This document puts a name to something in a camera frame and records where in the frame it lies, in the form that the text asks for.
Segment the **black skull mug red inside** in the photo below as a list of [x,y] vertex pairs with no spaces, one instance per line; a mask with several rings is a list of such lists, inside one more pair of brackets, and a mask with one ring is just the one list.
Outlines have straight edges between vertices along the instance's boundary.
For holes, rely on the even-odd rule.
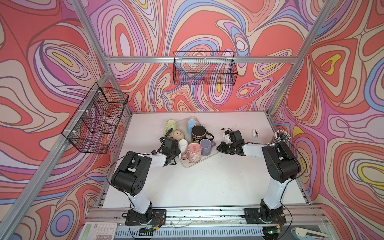
[[191,130],[192,143],[200,143],[203,139],[214,140],[214,135],[207,131],[203,125],[195,125]]

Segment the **light blue mug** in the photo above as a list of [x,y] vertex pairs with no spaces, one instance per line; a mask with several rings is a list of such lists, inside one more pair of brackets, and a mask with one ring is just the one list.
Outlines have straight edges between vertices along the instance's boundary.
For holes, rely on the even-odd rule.
[[187,133],[188,135],[192,135],[192,129],[197,124],[197,121],[195,119],[189,119],[187,123]]

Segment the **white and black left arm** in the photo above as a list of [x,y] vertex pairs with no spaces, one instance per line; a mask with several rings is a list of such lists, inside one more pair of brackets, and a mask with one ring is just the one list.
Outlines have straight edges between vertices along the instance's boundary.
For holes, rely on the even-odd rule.
[[154,216],[152,202],[143,192],[145,182],[150,169],[174,165],[172,161],[181,154],[179,141],[170,137],[162,137],[160,141],[160,148],[150,154],[127,152],[109,179],[111,187],[128,197],[128,224],[147,225],[159,219]]

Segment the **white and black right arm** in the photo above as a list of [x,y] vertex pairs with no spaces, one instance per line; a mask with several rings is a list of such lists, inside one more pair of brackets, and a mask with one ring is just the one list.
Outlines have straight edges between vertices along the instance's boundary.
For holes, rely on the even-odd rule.
[[242,218],[248,224],[279,224],[287,222],[283,211],[283,196],[287,185],[294,181],[302,167],[286,142],[271,144],[246,142],[240,131],[223,128],[225,140],[217,147],[220,153],[243,157],[263,157],[271,177],[267,193],[259,208],[244,209]]

